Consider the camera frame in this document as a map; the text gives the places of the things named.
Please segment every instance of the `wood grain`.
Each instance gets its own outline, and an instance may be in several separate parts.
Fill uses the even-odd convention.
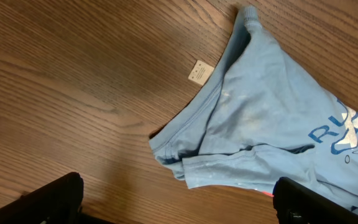
[[[271,198],[188,190],[147,136],[200,89],[236,7],[317,81],[358,110],[358,0],[0,0],[0,207],[67,172],[85,212],[116,223],[276,223]]]

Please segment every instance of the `fabric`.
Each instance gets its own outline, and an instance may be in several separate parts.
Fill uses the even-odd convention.
[[[150,146],[189,188],[271,193],[289,177],[358,207],[358,112],[292,60],[252,6],[239,11],[211,78]]]

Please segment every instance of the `blue t-shirt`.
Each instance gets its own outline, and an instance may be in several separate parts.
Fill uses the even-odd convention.
[[[239,11],[211,78],[150,145],[189,188],[272,192],[289,177],[358,207],[358,112],[289,57],[252,6]]]

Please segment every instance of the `garment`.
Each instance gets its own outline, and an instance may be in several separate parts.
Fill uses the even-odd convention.
[[[189,188],[271,193],[289,177],[358,207],[358,112],[291,59],[252,6],[239,11],[211,78],[150,146]]]

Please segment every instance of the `wrinkled fabric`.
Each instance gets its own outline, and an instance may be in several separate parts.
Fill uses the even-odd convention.
[[[239,11],[211,78],[150,146],[189,188],[271,193],[289,177],[358,207],[358,112],[288,56],[252,6]]]

